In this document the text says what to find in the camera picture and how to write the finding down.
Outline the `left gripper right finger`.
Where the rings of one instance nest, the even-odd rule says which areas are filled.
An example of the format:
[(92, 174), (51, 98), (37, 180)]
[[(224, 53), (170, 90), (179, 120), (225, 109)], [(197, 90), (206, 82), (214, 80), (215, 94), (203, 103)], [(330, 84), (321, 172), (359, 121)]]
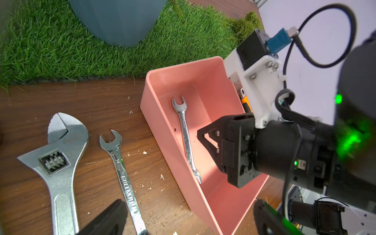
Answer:
[(259, 235), (302, 235), (291, 222), (274, 210), (264, 200), (254, 205), (255, 225)]

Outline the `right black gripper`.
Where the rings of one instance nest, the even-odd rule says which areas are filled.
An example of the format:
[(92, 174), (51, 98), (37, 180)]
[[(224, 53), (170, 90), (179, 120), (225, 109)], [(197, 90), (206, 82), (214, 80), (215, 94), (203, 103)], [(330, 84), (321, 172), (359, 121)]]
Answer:
[(285, 180), (294, 154), (298, 160), (309, 160), (316, 141), (293, 122), (272, 120), (258, 129), (252, 114), (223, 116), (199, 129), (197, 138), (237, 188), (261, 173)]

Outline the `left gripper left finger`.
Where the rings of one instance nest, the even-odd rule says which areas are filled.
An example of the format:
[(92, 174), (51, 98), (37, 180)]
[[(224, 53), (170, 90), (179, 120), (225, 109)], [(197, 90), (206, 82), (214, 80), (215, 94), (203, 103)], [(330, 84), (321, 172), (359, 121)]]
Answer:
[(127, 215), (128, 209), (126, 203), (117, 199), (77, 234), (122, 235)]

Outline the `small silver wrench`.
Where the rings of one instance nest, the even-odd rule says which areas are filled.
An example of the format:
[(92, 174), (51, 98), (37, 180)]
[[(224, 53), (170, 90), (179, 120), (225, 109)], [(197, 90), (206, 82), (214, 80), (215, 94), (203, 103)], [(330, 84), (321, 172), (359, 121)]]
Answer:
[(120, 149), (121, 142), (122, 142), (121, 134), (113, 129), (111, 130), (111, 132), (115, 137), (115, 139), (112, 142), (107, 143), (103, 139), (103, 137), (100, 136), (99, 143), (101, 145), (101, 148), (110, 155), (110, 157), (112, 158), (114, 162), (114, 166), (117, 171), (121, 189), (123, 191), (123, 195), (127, 203), (130, 215), (132, 217), (137, 235), (149, 235), (149, 232), (146, 229), (144, 220), (141, 216), (141, 211), (137, 203), (130, 179), (126, 172), (124, 162), (121, 156), (121, 149)]

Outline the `pink plastic storage box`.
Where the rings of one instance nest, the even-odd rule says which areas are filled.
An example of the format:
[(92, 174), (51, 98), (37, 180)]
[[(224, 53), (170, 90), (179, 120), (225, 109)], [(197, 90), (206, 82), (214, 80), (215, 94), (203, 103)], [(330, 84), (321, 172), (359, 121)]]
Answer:
[[(186, 159), (180, 120), (172, 105), (182, 99), (188, 105), (193, 158), (202, 183)], [(229, 184), (197, 139), (198, 129), (222, 116), (244, 113), (223, 59), (217, 56), (149, 71), (140, 107), (190, 210), (218, 234), (234, 234), (268, 176), (261, 174), (240, 189)]]

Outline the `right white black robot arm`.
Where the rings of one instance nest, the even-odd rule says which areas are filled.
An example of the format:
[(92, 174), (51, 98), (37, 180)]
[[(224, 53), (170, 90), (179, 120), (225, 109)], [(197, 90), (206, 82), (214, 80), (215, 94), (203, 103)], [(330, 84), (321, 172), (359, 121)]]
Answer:
[(346, 58), (328, 125), (291, 109), (283, 89), (274, 104), (281, 120), (256, 128), (255, 114), (224, 116), (198, 130), (228, 182), (242, 188), (264, 173), (308, 190), (376, 211), (376, 36)]

